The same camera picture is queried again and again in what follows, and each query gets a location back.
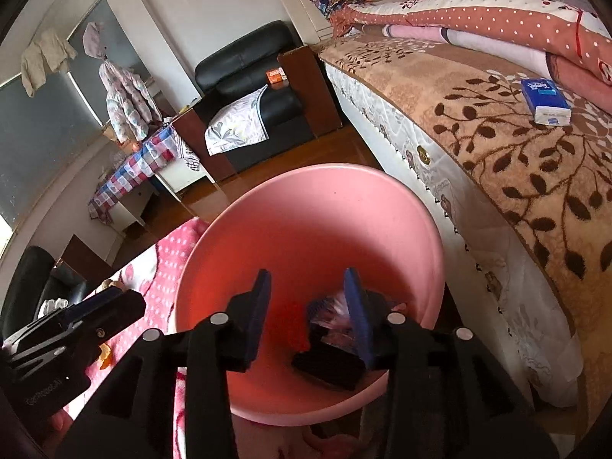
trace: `window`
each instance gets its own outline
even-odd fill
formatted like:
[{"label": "window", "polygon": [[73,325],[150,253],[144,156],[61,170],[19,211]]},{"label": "window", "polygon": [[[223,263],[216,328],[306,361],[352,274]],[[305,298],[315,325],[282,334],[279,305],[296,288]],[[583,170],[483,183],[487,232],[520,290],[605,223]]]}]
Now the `window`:
[{"label": "window", "polygon": [[53,180],[100,136],[68,75],[30,98],[18,76],[0,88],[0,215],[15,229]]},{"label": "window", "polygon": [[83,32],[91,21],[104,25],[109,59],[145,80],[151,76],[106,0],[99,0],[68,39],[78,52],[68,74],[49,74],[33,98],[21,76],[0,86],[0,251],[42,193],[100,136],[108,120],[106,90],[98,75],[101,61],[83,50]]}]

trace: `wooden floor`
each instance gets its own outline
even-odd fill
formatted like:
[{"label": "wooden floor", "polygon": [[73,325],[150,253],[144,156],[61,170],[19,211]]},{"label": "wooden floor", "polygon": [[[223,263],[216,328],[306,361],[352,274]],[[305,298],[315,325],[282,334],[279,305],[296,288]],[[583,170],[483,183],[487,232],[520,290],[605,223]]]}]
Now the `wooden floor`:
[{"label": "wooden floor", "polygon": [[146,229],[138,224],[127,228],[127,237],[113,267],[124,266],[193,216],[212,222],[230,203],[274,176],[304,166],[331,162],[381,168],[357,131],[346,126],[227,178],[218,184],[218,188],[201,179],[181,194],[182,202],[177,202],[169,193],[161,193],[158,197],[153,196],[145,208],[143,220]]}]

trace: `pink plastic bowl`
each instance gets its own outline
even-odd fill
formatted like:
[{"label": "pink plastic bowl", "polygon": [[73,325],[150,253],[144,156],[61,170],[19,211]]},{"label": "pink plastic bowl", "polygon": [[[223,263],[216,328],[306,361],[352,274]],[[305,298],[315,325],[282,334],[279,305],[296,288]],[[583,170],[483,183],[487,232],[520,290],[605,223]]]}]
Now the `pink plastic bowl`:
[{"label": "pink plastic bowl", "polygon": [[[230,297],[250,290],[260,268],[272,274],[270,312],[341,291],[349,266],[366,288],[408,302],[417,321],[433,328],[444,292],[443,249],[418,197],[363,166],[285,173],[232,203],[202,235],[179,287],[177,330],[224,310]],[[354,392],[313,383],[292,369],[293,354],[266,323],[252,367],[228,373],[232,412],[268,425],[308,425],[385,392],[386,373],[370,373]]]}]

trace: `black chair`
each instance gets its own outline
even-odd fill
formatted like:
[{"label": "black chair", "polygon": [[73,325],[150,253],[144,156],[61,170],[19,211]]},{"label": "black chair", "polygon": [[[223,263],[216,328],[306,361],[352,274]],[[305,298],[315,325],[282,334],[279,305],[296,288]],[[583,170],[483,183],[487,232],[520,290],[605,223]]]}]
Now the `black chair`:
[{"label": "black chair", "polygon": [[[274,21],[202,60],[195,79],[204,96],[194,110],[203,123],[207,126],[222,107],[267,84],[265,72],[279,67],[277,56],[297,46],[287,25]],[[237,172],[314,138],[291,87],[269,87],[260,112],[269,139],[225,152]]]},{"label": "black chair", "polygon": [[97,286],[88,285],[65,264],[55,267],[55,263],[53,256],[40,246],[29,246],[23,253],[0,312],[2,339],[35,320],[45,300],[78,303]]}]

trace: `pink blanket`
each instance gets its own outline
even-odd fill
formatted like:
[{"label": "pink blanket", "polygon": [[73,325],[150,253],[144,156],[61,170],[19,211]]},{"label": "pink blanket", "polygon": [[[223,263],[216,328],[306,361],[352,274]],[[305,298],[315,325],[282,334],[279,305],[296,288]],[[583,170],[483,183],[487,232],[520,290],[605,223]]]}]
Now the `pink blanket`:
[{"label": "pink blanket", "polygon": [[[88,367],[86,373],[91,379],[91,386],[65,409],[73,418],[76,418],[104,378],[145,330],[156,327],[164,333],[171,331],[171,317],[182,271],[208,226],[208,223],[197,217],[191,219],[113,276],[143,294],[147,304],[145,315],[107,342],[113,358],[108,368],[98,369],[97,362]],[[185,375],[186,371],[180,369],[174,392],[174,459],[186,457]],[[241,459],[345,459],[355,452],[359,444],[356,438],[346,435],[337,435],[327,440],[317,439],[307,426],[278,428],[258,425],[236,416],[233,416],[233,424]]]},{"label": "pink blanket", "polygon": [[353,3],[330,16],[334,36],[354,24],[462,30],[565,57],[612,85],[612,42],[595,15],[549,0],[405,0]]},{"label": "pink blanket", "polygon": [[390,38],[426,39],[439,43],[450,43],[462,48],[495,55],[525,69],[541,78],[553,79],[568,90],[582,96],[605,112],[612,114],[612,85],[606,84],[587,70],[570,62],[565,57],[543,52],[527,46],[487,38],[477,34],[446,29],[444,27],[399,26],[387,24],[361,26],[365,34]]}]

